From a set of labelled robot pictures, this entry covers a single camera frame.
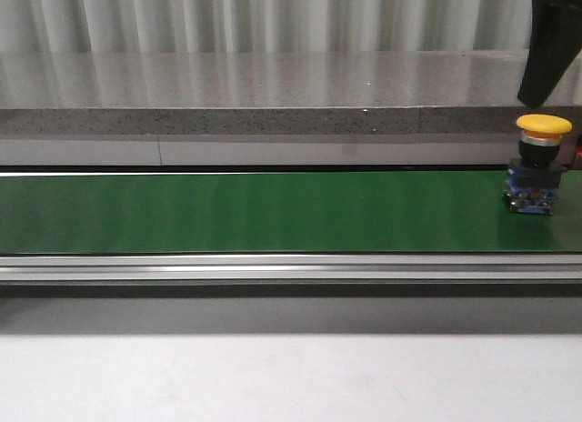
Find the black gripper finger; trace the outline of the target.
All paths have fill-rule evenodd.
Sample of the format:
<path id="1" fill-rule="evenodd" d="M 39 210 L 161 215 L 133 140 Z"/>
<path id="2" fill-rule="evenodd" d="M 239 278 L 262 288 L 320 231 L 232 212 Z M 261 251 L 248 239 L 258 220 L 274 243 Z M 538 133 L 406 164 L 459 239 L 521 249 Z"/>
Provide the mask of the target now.
<path id="1" fill-rule="evenodd" d="M 517 99 L 541 107 L 581 52 L 581 0 L 531 0 L 531 35 Z"/>

